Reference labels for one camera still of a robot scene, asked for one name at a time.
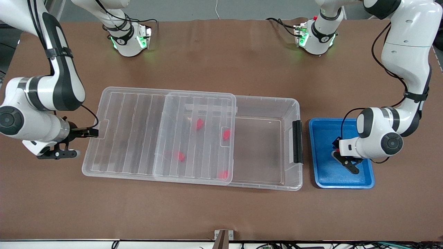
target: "blue tray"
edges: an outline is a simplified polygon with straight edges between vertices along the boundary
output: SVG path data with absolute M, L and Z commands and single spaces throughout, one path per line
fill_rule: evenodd
M 360 173 L 352 174 L 332 156 L 332 142 L 340 136 L 342 118 L 313 118 L 309 122 L 315 182 L 320 188 L 368 189 L 375 184 L 371 161 L 357 165 Z M 358 136 L 355 118 L 346 119 L 343 125 L 345 139 Z

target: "plastic lid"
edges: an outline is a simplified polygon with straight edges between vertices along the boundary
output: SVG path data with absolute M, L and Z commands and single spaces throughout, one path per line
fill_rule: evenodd
M 155 179 L 228 185 L 233 177 L 236 110 L 236 98 L 230 93 L 166 95 L 155 149 Z

